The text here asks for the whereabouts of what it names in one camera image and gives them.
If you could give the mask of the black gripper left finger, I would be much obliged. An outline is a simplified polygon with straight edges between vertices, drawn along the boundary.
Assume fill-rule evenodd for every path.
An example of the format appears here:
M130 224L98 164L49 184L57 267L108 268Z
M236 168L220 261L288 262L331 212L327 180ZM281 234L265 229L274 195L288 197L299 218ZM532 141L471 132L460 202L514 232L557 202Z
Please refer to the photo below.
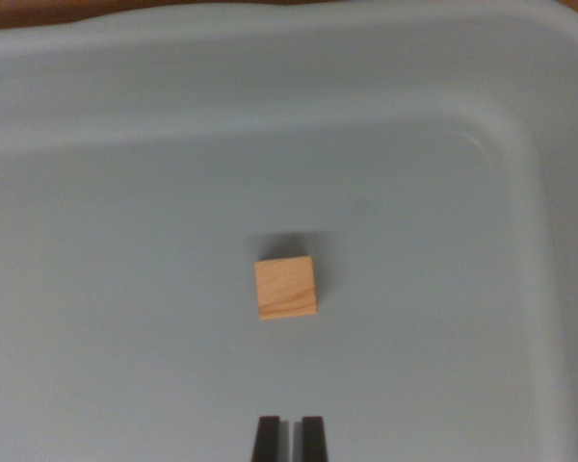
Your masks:
M289 423L280 416L262 416L258 421L250 461L287 462L289 443Z

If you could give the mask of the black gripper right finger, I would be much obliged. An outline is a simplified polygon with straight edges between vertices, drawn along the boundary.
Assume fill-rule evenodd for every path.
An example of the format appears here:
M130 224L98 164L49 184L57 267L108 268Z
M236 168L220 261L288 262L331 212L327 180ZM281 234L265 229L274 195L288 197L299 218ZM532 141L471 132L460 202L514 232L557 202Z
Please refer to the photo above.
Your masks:
M293 461L328 462L325 423L321 416L302 417L294 424Z

